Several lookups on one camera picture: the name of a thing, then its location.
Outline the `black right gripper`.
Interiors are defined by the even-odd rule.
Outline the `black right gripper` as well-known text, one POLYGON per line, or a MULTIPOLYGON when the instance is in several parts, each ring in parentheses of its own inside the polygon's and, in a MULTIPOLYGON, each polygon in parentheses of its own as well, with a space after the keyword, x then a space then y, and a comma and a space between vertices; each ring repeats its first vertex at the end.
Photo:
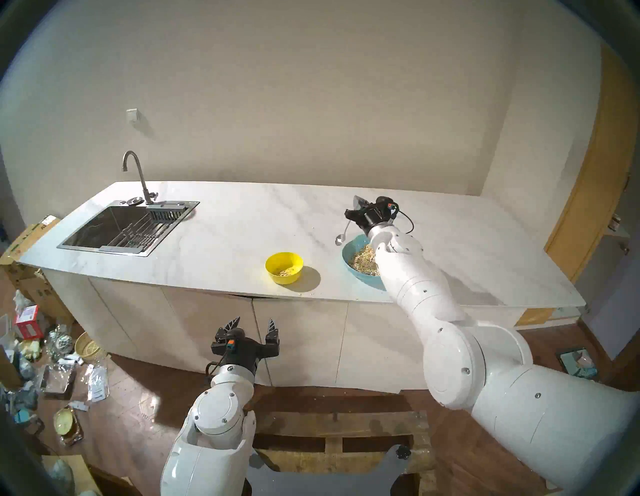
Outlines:
POLYGON ((364 209, 346 209, 344 217, 350 222, 360 222, 366 236, 378 225, 391 225, 400 213, 399 205, 388 196, 378 196, 375 202, 370 202, 354 195, 353 208, 364 209))

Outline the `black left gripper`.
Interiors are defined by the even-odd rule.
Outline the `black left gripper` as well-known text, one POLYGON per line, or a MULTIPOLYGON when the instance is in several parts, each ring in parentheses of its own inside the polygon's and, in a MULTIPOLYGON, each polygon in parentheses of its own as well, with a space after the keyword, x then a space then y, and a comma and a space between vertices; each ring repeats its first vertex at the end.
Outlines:
POLYGON ((223 366, 239 366, 256 375, 259 362, 279 355, 279 329, 273 319, 269 319, 265 343, 245 335, 244 329, 238 327, 241 317, 231 319, 225 328, 219 328, 210 348, 213 355, 220 356, 218 362, 211 362, 210 375, 223 366))

